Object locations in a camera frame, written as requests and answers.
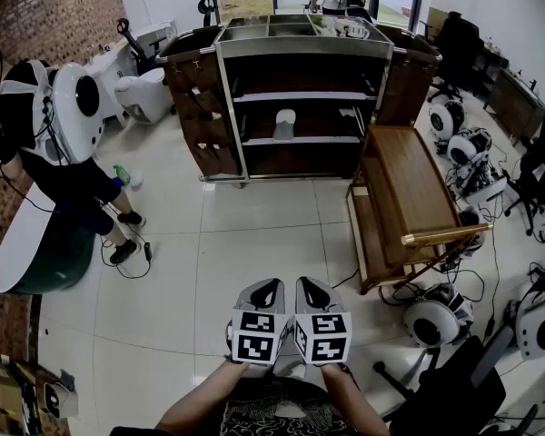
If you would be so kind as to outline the cardboard boxes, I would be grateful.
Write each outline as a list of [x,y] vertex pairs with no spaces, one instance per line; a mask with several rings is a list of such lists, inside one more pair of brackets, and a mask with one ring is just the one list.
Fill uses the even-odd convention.
[[0,362],[0,423],[14,431],[37,436],[40,418],[37,414],[35,386],[19,372],[11,372]]

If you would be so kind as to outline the person's right forearm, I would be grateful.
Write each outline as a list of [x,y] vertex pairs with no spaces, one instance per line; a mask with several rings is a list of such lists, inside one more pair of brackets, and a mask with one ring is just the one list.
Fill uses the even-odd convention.
[[358,433],[363,436],[389,436],[385,422],[347,371],[337,363],[330,363],[323,365],[321,372],[334,406]]

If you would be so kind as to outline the person's left forearm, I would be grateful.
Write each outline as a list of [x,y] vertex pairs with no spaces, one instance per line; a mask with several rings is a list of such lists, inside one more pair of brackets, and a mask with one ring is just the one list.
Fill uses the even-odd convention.
[[171,436],[220,436],[226,402],[245,378],[270,377],[272,367],[224,361],[198,386],[173,404],[155,428]]

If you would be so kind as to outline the black office chair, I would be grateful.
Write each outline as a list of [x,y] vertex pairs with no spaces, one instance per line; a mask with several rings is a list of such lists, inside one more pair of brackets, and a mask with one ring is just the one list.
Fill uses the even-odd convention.
[[449,12],[437,37],[437,51],[441,61],[435,76],[442,82],[432,84],[437,92],[427,98],[429,103],[443,94],[450,100],[462,101],[459,89],[467,90],[474,80],[474,65],[483,50],[479,28],[462,18],[460,13]]
[[523,436],[537,416],[534,404],[517,427],[500,431],[489,423],[506,398],[495,365],[508,349],[513,330],[503,327],[487,344],[470,337],[438,367],[439,349],[430,349],[431,363],[412,391],[394,379],[384,362],[373,369],[403,398],[404,403],[383,417],[390,436]]
[[126,18],[119,18],[117,20],[117,33],[122,35],[131,46],[131,53],[135,60],[137,73],[143,75],[153,69],[159,67],[156,61],[156,56],[161,50],[145,51],[135,40],[133,34],[130,31],[130,23]]
[[529,227],[525,230],[527,236],[534,234],[534,217],[545,209],[545,116],[539,135],[532,140],[525,140],[526,153],[520,159],[520,174],[512,180],[507,174],[508,189],[517,195],[517,199],[506,210],[509,216],[511,210],[522,203]]
[[216,13],[217,4],[215,0],[200,0],[197,10],[203,17],[203,27],[212,25],[213,14]]

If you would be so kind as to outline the steel and wood housekeeping cart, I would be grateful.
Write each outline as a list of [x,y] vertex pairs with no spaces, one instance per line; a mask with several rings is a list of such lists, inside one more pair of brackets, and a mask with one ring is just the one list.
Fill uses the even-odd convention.
[[157,55],[200,180],[239,187],[352,176],[371,125],[415,123],[440,61],[422,36],[351,15],[235,18]]

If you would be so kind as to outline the white cabinet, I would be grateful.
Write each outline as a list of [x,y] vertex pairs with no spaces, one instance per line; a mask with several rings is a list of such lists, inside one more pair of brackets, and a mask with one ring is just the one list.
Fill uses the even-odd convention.
[[127,41],[110,45],[111,50],[104,54],[95,54],[94,45],[87,48],[87,54],[93,55],[84,66],[87,73],[95,80],[100,97],[100,110],[105,120],[115,117],[122,127],[126,127],[124,108],[117,101],[114,93],[116,82],[124,76],[136,76],[136,62]]

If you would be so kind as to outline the white toilet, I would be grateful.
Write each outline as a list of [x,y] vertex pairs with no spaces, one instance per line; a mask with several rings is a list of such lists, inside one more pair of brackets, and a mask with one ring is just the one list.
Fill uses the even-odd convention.
[[123,109],[141,124],[156,124],[172,111],[173,98],[163,68],[119,78],[114,94]]

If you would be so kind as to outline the wooden shelf unit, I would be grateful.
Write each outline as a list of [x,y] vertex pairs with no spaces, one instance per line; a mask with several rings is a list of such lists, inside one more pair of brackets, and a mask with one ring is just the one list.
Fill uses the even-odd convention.
[[426,143],[406,126],[369,128],[346,203],[361,294],[412,282],[493,227],[461,222]]

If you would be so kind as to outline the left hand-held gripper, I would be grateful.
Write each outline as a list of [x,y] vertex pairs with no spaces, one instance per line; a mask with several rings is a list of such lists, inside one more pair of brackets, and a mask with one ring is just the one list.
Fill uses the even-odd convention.
[[[273,304],[274,311],[264,310]],[[290,332],[284,283],[270,278],[248,286],[235,308],[225,330],[232,361],[274,365]]]

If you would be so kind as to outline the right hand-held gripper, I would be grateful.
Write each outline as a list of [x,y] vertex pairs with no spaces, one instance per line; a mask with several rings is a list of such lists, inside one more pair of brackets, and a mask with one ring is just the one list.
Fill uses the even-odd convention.
[[352,341],[349,312],[307,313],[305,310],[342,310],[342,298],[325,282],[302,276],[295,284],[294,343],[307,364],[343,363]]

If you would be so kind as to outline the white box appliance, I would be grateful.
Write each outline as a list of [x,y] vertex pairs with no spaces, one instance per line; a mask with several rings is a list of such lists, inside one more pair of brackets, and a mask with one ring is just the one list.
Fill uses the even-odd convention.
[[174,21],[164,21],[134,31],[134,38],[145,51],[162,50],[177,35]]

